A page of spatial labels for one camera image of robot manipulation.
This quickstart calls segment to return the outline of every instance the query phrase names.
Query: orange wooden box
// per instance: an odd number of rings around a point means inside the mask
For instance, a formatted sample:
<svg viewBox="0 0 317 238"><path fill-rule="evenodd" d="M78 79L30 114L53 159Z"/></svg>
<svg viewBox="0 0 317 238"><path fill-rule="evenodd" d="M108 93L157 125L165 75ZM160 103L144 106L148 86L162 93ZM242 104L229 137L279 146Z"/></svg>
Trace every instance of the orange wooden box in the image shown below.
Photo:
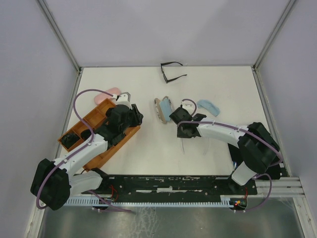
<svg viewBox="0 0 317 238"><path fill-rule="evenodd" d="M115 104L109 100L105 99L102 103L96 106L91 112L89 112L83 119L87 122L93 129L98 128L103 121L106 119L106 112L109 108L114 108ZM72 151L84 140L80 137L80 133L88 128L79 121L75 126L73 126L70 130L68 130L61 138L58 139L58 142L65 148L65 150ZM125 137L116 145L109 148L107 151L99 154L91 161L89 161L83 168L86 170L91 170L93 168L101 168L138 130L140 126L130 127L125 131ZM62 143L61 139L63 136L67 135L68 133L75 133L80 139L72 145L69 149L67 149Z"/></svg>

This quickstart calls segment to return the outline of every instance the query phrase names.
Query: tabletop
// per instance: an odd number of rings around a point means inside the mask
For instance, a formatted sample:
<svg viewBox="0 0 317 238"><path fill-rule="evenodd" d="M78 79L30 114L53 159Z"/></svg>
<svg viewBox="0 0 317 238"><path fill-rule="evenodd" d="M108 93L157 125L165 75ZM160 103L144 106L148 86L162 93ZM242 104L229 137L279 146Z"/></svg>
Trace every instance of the tabletop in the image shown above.
<svg viewBox="0 0 317 238"><path fill-rule="evenodd" d="M207 99L220 114L214 117L205 109L198 113L216 121L246 125L260 121L266 128L264 111L249 66L178 66L165 67L165 83L160 67L84 68L78 92L85 89L107 90L117 87L131 94L144 115L141 129L102 167L108 174L127 175L229 175L233 164L228 145L207 138L183 139L176 136L176 124L163 124L155 110L154 99L168 96L176 109L181 100ZM97 92L87 92L76 101L76 109L85 116L96 105ZM79 119L72 111L68 129Z"/></svg>

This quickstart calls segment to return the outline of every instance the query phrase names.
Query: black eyeglasses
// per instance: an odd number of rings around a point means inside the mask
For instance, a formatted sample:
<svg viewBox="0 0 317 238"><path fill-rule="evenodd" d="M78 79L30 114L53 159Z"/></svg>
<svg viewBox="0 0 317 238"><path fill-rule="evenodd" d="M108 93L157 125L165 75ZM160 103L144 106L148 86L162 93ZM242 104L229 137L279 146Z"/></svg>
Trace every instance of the black eyeglasses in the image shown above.
<svg viewBox="0 0 317 238"><path fill-rule="evenodd" d="M163 66L168 65L168 64L171 64L171 63L178 63L178 64L180 64L181 66L183 66L183 64L181 64L181 63L179 63L179 62L161 63L161 64L160 64L160 69L161 69L161 71L162 71L162 74L163 74L163 77L164 77L164 80L165 80L166 83L172 82L172 81L174 81L174 80L176 80L176 79L178 79L178 78L180 78L180 77L187 76L186 74L184 74L184 75L181 75L181 76L179 76L179 77L177 77L177 78L167 79L167 77L166 77L166 75L165 75L165 73L164 73L164 70L163 70Z"/></svg>

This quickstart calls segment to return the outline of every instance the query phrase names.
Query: purple cable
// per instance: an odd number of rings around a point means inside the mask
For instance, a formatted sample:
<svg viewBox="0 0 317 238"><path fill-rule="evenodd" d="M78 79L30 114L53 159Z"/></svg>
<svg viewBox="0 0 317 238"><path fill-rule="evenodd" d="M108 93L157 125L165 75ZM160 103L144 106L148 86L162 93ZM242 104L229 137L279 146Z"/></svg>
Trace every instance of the purple cable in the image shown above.
<svg viewBox="0 0 317 238"><path fill-rule="evenodd" d="M260 137L258 137L257 135L253 134L252 132L249 132L247 130L244 130L244 129L240 129L236 126L233 126L233 125L227 125L227 124L224 124L224 123L220 123L220 122L213 122L213 121L181 121L177 127L179 127L181 124L184 124L184 123L188 123L188 124L214 124L214 125L220 125L220 126L223 126L223 127L227 127L227 128L230 128L230 129L233 129L233 130L239 130L239 131L242 131L250 136L252 136L253 138L257 139L259 142L263 143L265 146L267 146L270 150L272 150L279 158L279 161L276 162L276 163L273 163L270 165L271 166L275 166L275 165L278 165L280 164L282 161L283 161L283 156L280 152L278 152L273 146L271 146L270 144L268 144L265 140L261 139Z"/></svg>
<svg viewBox="0 0 317 238"><path fill-rule="evenodd" d="M76 104L77 98L78 98L80 95L82 95L82 94L85 93L85 92L90 92L90 91L100 92L100 93L106 93L106 94L108 94L109 96L112 96L112 97L113 97L112 94L110 94L110 93L108 93L108 92L106 92L106 91L102 91L102 90L99 90L99 89L87 89L87 90L84 90L84 91L80 92L79 94L77 94L76 97L74 98L74 102L73 102L74 112L75 112L76 116L79 118L79 120L80 120L80 121L90 130L90 132L91 132L91 138L90 138L90 140L89 140L88 143L91 143L91 142L94 140L94 131L93 131L93 129L79 116L79 114L78 114L78 112L77 112L77 110L76 110L75 104ZM85 149L85 148L88 146L88 143L85 144L85 145L84 145L83 147L81 147L80 149L76 150L74 153L70 154L70 155L69 155L68 157L66 157L64 160L69 160L71 157L73 157L74 155L76 155L78 152L80 152L80 151L82 151L83 149ZM51 175L52 175L62 164L65 163L64 160L62 160L59 164L57 164L57 165L48 173L48 175L47 175L47 176L45 177L45 179L43 180L43 182L42 182L42 184L41 184L41 186L40 186L40 188L39 188L38 194L37 194L37 196L36 196L36 206L37 206L38 209L45 209L45 208L47 208L47 205L45 205L45 206L43 206L43 207L40 205L40 196L41 196L41 193L42 193L42 191L43 191L43 188L44 188L46 182L49 180L49 178L51 177Z"/></svg>
<svg viewBox="0 0 317 238"><path fill-rule="evenodd" d="M184 102L184 101L190 101L190 102L192 102L192 103L194 104L195 110L194 110L194 112L191 114L191 116L194 115L195 112L196 112L196 110L197 110L197 104L196 104L193 100L191 100L191 99L189 99L189 98L184 98L184 99L182 100L182 102Z"/></svg>
<svg viewBox="0 0 317 238"><path fill-rule="evenodd" d="M271 176L268 175L268 174L257 175L254 179L258 179L258 178L260 178L260 177L262 177L262 176L267 176L268 179L269 179L269 190L268 190L268 193L267 193L266 198L263 200L263 202L261 202L259 205L255 206L255 207L246 209L246 210L244 210L244 211L236 210L236 212L243 212L243 213L245 213L245 212L250 212L250 211L256 210L256 209L258 209L258 208L260 208L260 207L263 207L264 204L267 203L268 198L269 198L269 196L271 195L271 192L272 192L273 183L272 183L272 178L271 178Z"/></svg>
<svg viewBox="0 0 317 238"><path fill-rule="evenodd" d="M102 212L132 212L131 210L127 210L127 209L121 209L118 207L115 207L113 205L111 205L111 203L107 202L106 200L104 200L102 197L100 197L98 194L96 194L95 192L93 192L92 190L88 190L88 192L90 192L92 195L96 196L97 198L99 198L99 200L101 202L103 202L104 204L107 204L109 207L114 208L115 210L101 210Z"/></svg>

